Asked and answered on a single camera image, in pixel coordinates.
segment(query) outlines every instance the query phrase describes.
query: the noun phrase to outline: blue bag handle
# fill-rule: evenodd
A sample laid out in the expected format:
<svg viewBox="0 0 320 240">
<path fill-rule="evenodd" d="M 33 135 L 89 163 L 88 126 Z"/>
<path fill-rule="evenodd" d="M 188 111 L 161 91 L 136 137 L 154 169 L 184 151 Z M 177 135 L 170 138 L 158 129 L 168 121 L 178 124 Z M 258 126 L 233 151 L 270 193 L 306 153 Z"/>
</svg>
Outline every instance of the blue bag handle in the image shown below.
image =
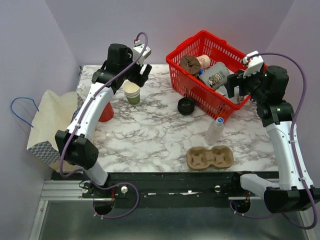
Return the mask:
<svg viewBox="0 0 320 240">
<path fill-rule="evenodd" d="M 13 101 L 11 102 L 11 105 L 10 105 L 11 112 L 12 112 L 18 119 L 24 121 L 26 124 L 28 124 L 30 127 L 33 128 L 34 126 L 32 126 L 31 123 L 27 122 L 27 121 L 24 120 L 22 117 L 20 117 L 19 115 L 17 115 L 16 112 L 13 110 L 12 106 L 13 106 L 14 102 L 15 102 L 16 100 L 18 100 L 18 99 L 31 100 L 31 101 L 33 102 L 34 106 L 36 107 L 37 111 L 39 112 L 39 108 L 37 107 L 37 105 L 36 105 L 36 103 L 35 103 L 35 100 L 33 100 L 31 97 L 22 97 L 22 96 L 20 96 L 20 97 L 16 97 L 15 99 L 13 99 Z"/>
</svg>

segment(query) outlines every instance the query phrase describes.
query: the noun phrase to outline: cardboard cup holder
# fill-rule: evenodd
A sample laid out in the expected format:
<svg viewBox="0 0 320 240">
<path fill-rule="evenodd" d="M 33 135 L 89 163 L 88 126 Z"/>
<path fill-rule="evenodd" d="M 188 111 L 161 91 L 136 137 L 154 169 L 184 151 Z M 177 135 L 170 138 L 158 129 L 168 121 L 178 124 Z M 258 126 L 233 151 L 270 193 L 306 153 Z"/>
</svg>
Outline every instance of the cardboard cup holder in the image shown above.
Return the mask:
<svg viewBox="0 0 320 240">
<path fill-rule="evenodd" d="M 215 169 L 227 169 L 234 162 L 234 155 L 228 146 L 214 146 L 211 149 L 195 146 L 186 153 L 186 164 L 192 170 L 205 170 L 209 166 Z"/>
</svg>

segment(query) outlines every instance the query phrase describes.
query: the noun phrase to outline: cable clip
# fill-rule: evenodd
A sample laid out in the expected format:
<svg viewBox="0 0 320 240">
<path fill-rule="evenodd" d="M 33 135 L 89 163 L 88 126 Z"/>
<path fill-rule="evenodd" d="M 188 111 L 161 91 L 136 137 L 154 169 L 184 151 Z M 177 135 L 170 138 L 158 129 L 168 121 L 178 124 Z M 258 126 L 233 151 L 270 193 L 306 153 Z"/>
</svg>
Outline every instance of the cable clip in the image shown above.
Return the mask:
<svg viewBox="0 0 320 240">
<path fill-rule="evenodd" d="M 133 40 L 133 43 L 134 43 L 134 46 L 137 47 L 137 46 L 140 46 L 141 45 L 141 42 L 139 39 L 135 39 Z"/>
<path fill-rule="evenodd" d="M 247 66 L 251 61 L 251 57 L 250 56 L 245 56 L 243 59 L 242 59 L 242 63 L 243 65 Z"/>
</svg>

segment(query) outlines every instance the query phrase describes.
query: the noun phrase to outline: paper bag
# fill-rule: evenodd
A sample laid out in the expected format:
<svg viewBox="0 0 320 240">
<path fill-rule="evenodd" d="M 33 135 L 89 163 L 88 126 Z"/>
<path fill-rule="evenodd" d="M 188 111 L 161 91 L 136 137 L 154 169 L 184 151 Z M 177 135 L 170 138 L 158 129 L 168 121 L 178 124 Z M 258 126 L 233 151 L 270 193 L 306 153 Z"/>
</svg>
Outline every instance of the paper bag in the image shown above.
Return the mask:
<svg viewBox="0 0 320 240">
<path fill-rule="evenodd" d="M 28 139 L 27 150 L 59 171 L 60 154 L 55 141 L 58 130 L 64 131 L 77 116 L 82 104 L 77 92 L 68 92 L 58 96 L 47 90 L 41 99 L 39 111 L 36 112 Z M 77 167 L 64 161 L 63 171 L 71 172 Z"/>
</svg>

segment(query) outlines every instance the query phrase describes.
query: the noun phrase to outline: red cup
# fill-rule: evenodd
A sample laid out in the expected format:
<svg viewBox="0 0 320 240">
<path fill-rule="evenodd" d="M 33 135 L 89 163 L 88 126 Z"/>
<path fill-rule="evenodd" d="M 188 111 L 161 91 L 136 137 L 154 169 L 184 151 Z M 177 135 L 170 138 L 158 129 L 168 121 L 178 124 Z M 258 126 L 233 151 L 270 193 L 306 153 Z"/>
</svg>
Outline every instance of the red cup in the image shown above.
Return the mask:
<svg viewBox="0 0 320 240">
<path fill-rule="evenodd" d="M 114 114 L 115 114 L 115 112 L 111 106 L 111 103 L 108 102 L 108 104 L 105 106 L 105 108 L 99 118 L 99 122 L 101 122 L 101 123 L 108 122 L 110 119 L 112 119 Z"/>
</svg>

